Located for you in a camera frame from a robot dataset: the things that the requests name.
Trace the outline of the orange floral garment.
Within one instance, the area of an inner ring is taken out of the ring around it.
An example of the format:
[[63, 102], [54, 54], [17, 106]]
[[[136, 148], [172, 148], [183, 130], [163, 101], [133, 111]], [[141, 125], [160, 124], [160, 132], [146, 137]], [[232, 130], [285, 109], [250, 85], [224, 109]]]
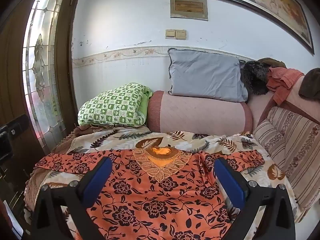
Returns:
[[105, 239], [221, 239], [231, 227], [214, 175], [221, 153], [178, 151], [161, 167], [144, 149], [50, 154], [38, 168], [84, 174], [102, 157], [112, 173], [87, 211]]

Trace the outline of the striped cushion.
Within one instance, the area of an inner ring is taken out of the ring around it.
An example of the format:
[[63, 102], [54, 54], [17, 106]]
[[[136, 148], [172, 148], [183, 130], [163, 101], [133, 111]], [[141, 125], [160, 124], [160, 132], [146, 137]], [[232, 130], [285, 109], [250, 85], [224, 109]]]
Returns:
[[310, 209], [319, 200], [319, 124], [272, 107], [253, 135], [285, 173], [299, 207]]

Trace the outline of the pink bed headboard pad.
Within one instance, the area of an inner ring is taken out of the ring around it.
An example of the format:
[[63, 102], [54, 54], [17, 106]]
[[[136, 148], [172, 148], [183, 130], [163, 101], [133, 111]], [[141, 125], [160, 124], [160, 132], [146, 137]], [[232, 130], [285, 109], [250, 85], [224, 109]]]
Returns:
[[[307, 119], [319, 124], [320, 105], [319, 101], [305, 99], [299, 96], [298, 92], [304, 76], [300, 77], [287, 99], [279, 106], [280, 108], [287, 109], [297, 113]], [[273, 100], [274, 93], [269, 91], [265, 95], [253, 95], [248, 98], [247, 105], [249, 106], [253, 117], [253, 130], [267, 118], [269, 111], [272, 107], [277, 106]]]

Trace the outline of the leaf pattern blanket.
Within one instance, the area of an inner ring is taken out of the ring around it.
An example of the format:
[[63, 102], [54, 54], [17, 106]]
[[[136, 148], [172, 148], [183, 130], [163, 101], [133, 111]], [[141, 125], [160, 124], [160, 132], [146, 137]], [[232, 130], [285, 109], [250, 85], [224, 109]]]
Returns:
[[[156, 161], [161, 170], [156, 176], [165, 177], [165, 162], [176, 157], [178, 151], [197, 153], [200, 151], [213, 154], [221, 153], [229, 165], [239, 171], [247, 180], [254, 180], [260, 186], [276, 187], [284, 184], [291, 201], [293, 214], [300, 214], [293, 189], [285, 173], [277, 168], [267, 151], [249, 132], [231, 136], [207, 135], [175, 131], [157, 133], [147, 127], [139, 128], [104, 128], [94, 126], [77, 127], [63, 139], [50, 154], [92, 153], [110, 150], [144, 149]], [[39, 196], [40, 188], [48, 185], [52, 189], [67, 186], [71, 181], [80, 180], [84, 174], [72, 174], [38, 168], [35, 166], [31, 178], [26, 184], [24, 201], [28, 210], [33, 211]], [[234, 222], [239, 210], [234, 208], [216, 179], [227, 211]]]

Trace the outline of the stained glass door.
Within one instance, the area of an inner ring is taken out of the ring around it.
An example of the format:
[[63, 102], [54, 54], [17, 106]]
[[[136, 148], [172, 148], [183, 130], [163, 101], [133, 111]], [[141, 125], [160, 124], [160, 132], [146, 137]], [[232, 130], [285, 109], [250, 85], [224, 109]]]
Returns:
[[48, 154], [76, 124], [72, 30], [78, 0], [15, 0], [1, 23], [1, 123], [25, 116], [14, 156]]

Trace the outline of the pink bolster pillow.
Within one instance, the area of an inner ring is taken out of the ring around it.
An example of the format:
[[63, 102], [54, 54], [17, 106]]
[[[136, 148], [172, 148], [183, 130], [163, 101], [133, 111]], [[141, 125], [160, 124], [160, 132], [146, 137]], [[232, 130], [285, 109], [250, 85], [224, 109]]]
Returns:
[[251, 132], [253, 116], [244, 102], [173, 96], [158, 90], [149, 100], [146, 125], [153, 132], [230, 136]]

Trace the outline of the orange towel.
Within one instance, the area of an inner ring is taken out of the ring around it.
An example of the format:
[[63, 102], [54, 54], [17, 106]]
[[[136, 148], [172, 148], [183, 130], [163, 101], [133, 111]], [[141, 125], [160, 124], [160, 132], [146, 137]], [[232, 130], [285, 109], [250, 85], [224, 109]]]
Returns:
[[283, 67], [270, 68], [266, 87], [274, 92], [273, 100], [280, 106], [289, 96], [291, 89], [304, 74], [296, 69]]

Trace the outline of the green checkered folded quilt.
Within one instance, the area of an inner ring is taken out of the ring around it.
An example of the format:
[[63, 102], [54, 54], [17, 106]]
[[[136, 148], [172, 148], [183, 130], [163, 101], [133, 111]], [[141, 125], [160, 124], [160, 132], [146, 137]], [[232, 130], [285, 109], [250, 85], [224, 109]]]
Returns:
[[134, 82], [102, 92], [80, 107], [78, 124], [140, 127], [151, 97], [148, 87]]

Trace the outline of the black furry item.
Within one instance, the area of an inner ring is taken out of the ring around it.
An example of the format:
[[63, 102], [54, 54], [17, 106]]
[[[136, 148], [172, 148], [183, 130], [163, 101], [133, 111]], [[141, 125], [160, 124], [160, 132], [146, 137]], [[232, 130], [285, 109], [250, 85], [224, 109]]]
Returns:
[[241, 68], [241, 80], [249, 94], [268, 93], [267, 82], [270, 65], [258, 61], [247, 61]]

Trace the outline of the brown cloth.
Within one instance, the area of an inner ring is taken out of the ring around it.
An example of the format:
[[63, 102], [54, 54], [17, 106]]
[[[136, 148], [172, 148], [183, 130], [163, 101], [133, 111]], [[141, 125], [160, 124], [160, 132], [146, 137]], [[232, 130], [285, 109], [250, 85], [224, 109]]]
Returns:
[[307, 99], [320, 99], [320, 68], [312, 69], [304, 76], [298, 94]]

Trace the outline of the grey pillow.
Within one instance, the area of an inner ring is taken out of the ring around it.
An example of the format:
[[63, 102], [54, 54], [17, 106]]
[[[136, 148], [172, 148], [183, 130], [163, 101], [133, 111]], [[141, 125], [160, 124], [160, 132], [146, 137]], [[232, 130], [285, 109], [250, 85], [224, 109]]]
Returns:
[[241, 81], [236, 57], [204, 51], [170, 48], [169, 94], [245, 102], [248, 91]]

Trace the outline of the beige wall switch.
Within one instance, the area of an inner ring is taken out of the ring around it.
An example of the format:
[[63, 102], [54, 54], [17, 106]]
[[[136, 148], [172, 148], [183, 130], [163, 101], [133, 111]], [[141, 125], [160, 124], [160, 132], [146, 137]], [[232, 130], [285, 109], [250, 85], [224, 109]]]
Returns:
[[175, 39], [175, 40], [186, 40], [187, 39], [187, 31], [186, 30], [175, 30], [175, 29], [167, 29], [165, 31], [166, 39]]

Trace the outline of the wall plaque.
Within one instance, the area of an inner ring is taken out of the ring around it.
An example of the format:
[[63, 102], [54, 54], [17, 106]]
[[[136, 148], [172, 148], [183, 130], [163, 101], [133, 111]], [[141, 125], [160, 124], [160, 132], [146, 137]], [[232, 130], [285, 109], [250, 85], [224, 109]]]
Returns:
[[170, 17], [207, 21], [207, 0], [170, 0]]

